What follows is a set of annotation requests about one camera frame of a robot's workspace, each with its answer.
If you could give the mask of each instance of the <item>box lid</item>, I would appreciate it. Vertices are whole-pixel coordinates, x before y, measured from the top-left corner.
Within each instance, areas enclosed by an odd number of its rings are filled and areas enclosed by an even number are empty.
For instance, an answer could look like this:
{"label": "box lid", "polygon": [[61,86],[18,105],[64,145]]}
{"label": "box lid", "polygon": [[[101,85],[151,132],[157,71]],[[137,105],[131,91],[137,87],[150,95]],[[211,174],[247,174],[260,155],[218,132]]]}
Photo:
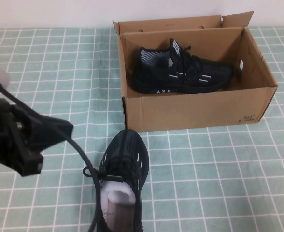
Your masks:
{"label": "box lid", "polygon": [[115,31],[118,35],[127,32],[151,32],[186,30],[198,28],[220,28],[220,27],[246,27],[253,16],[253,11],[233,14],[221,17],[220,15],[172,18],[160,20],[119,22],[113,21]]}

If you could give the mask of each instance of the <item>sneaker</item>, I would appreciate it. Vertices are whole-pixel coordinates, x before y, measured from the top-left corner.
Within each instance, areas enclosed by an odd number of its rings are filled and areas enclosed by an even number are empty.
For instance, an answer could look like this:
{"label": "sneaker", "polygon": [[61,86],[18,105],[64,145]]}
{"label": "sneaker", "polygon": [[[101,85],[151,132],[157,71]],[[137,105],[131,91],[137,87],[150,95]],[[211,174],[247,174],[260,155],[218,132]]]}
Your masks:
{"label": "sneaker", "polygon": [[142,47],[130,81],[132,88],[140,93],[207,93],[231,80],[231,65],[192,56],[189,49],[181,49],[174,39],[168,50]]}
{"label": "sneaker", "polygon": [[97,232],[142,232],[141,190],[149,171],[142,138],[122,130],[109,144],[98,169],[101,210]]}

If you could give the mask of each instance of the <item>black shoelace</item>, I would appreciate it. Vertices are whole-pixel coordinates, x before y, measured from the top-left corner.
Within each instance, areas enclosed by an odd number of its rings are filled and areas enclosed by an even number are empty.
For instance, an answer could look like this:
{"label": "black shoelace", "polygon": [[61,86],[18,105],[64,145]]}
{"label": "black shoelace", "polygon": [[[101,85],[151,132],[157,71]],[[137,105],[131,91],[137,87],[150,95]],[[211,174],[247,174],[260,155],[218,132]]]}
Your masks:
{"label": "black shoelace", "polygon": [[[135,170],[137,169],[134,167],[134,164],[128,162],[113,162],[111,165],[108,166],[107,169],[105,169],[104,167],[102,167],[102,169],[103,171],[98,171],[94,168],[94,171],[96,172],[99,181],[130,181],[132,179],[135,179],[137,175],[135,172]],[[88,167],[83,168],[83,174],[86,177],[92,177],[91,174],[86,173],[86,170],[88,170]]]}
{"label": "black shoelace", "polygon": [[187,82],[187,84],[193,84],[202,72],[201,59],[197,56],[192,56],[188,52],[190,49],[191,46],[181,49],[181,68],[183,70],[182,84],[184,83],[184,80]]}

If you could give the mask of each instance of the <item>green checkered tablecloth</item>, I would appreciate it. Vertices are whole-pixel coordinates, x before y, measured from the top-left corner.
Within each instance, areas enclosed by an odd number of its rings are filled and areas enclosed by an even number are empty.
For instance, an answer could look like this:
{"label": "green checkered tablecloth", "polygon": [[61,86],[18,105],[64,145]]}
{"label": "green checkered tablecloth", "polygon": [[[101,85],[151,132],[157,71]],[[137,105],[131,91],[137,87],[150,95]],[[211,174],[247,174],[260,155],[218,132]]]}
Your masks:
{"label": "green checkered tablecloth", "polygon": [[[142,133],[150,173],[146,232],[284,231],[284,27],[251,27],[278,91],[257,124]],[[114,29],[0,29],[9,91],[69,120],[95,166],[124,128]],[[44,151],[41,175],[0,165],[0,232],[85,232],[92,180],[67,143]]]}

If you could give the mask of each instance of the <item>cardboard box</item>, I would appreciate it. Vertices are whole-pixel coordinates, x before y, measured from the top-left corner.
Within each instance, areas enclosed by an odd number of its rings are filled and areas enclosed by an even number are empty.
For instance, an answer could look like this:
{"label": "cardboard box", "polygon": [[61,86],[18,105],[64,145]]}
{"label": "cardboard box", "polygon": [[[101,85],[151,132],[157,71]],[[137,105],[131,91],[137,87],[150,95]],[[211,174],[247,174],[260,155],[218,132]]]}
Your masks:
{"label": "cardboard box", "polygon": [[[246,28],[252,15],[114,22],[126,128],[146,132],[258,122],[277,83]],[[229,85],[202,94],[135,92],[128,83],[137,60],[135,52],[141,46],[167,49],[170,38],[181,47],[190,45],[192,55],[234,65]]]}

